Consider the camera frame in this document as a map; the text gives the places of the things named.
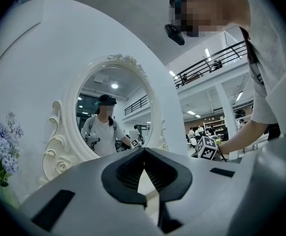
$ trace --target black and white cube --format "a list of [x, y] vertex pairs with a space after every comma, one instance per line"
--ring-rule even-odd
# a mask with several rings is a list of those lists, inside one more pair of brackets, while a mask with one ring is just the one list
[[202, 136], [198, 142], [198, 158], [212, 160], [217, 151], [214, 139]]
[[139, 145], [139, 142], [134, 139], [132, 142], [131, 142], [131, 145], [132, 145], [132, 148], [135, 148], [137, 145]]

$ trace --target white t-shirt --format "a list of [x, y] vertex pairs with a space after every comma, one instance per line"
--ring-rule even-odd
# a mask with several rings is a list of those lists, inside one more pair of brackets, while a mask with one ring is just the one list
[[192, 129], [189, 131], [189, 135], [190, 135], [190, 137], [194, 136], [194, 131]]
[[241, 129], [241, 128], [242, 128], [242, 126], [243, 126], [243, 124], [241, 124], [241, 123], [240, 123], [240, 121], [238, 121], [238, 122], [237, 122], [238, 130], [239, 130], [239, 129]]
[[195, 138], [191, 138], [190, 139], [190, 142], [193, 146], [196, 146], [198, 143], [197, 143], [197, 140]]
[[269, 0], [248, 2], [251, 14], [249, 42], [258, 59], [249, 65], [254, 88], [251, 120], [274, 124], [277, 120], [266, 98], [286, 74], [286, 24]]
[[131, 140], [133, 141], [134, 139], [139, 139], [139, 134], [140, 132], [137, 129], [132, 130]]
[[[82, 134], [85, 132], [89, 132], [89, 120], [90, 118], [86, 120], [82, 129]], [[91, 132], [95, 133], [96, 136], [100, 138], [100, 141], [94, 146], [95, 153], [100, 156], [106, 156], [116, 153], [117, 151], [114, 145], [115, 139], [122, 139], [125, 137], [125, 134], [121, 130], [118, 123], [116, 124], [116, 131], [114, 131], [114, 126], [109, 126], [109, 121], [101, 122], [97, 117], [94, 120]]]

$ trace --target balcony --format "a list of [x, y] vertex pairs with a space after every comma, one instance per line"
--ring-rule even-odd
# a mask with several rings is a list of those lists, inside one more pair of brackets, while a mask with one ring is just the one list
[[[180, 100], [209, 89], [215, 83], [223, 83], [248, 72], [247, 48], [244, 41], [220, 50], [181, 71], [174, 77]], [[124, 110], [126, 118], [148, 104], [147, 95]]]

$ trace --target black panel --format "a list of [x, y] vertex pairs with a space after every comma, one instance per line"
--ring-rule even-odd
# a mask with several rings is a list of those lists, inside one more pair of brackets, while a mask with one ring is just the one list
[[227, 170], [223, 170], [223, 169], [219, 169], [219, 168], [213, 168], [210, 170], [210, 172], [222, 175], [222, 176], [226, 176], [226, 177], [232, 177], [235, 172], [234, 171], [227, 171]]
[[74, 195], [72, 191], [60, 190], [32, 219], [32, 222], [49, 232]]
[[174, 162], [150, 148], [145, 149], [144, 168], [159, 193], [158, 227], [169, 233], [182, 224], [172, 220], [166, 202], [181, 199], [192, 183], [192, 174], [185, 166]]
[[141, 148], [107, 166], [102, 173], [103, 186], [122, 203], [146, 207], [146, 197], [137, 193], [144, 169], [159, 193], [158, 227], [169, 233], [182, 224], [170, 218], [165, 203], [181, 199], [189, 189], [192, 174], [188, 168], [149, 148]]
[[146, 197], [138, 193], [141, 174], [144, 169], [144, 149], [111, 163], [102, 172], [105, 190], [118, 201], [126, 204], [139, 204], [146, 207]]

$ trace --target ceiling light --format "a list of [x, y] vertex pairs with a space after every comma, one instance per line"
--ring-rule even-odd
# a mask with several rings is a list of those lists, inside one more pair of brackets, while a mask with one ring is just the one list
[[240, 97], [241, 97], [242, 93], [243, 93], [243, 92], [240, 92], [240, 93], [239, 93], [239, 95], [238, 95], [238, 97], [237, 97], [236, 101], [240, 99]]
[[208, 51], [208, 49], [205, 49], [205, 53], [207, 57], [210, 57], [210, 52]]
[[178, 79], [178, 76], [176, 76], [173, 71], [169, 71], [169, 73], [174, 77], [175, 80]]

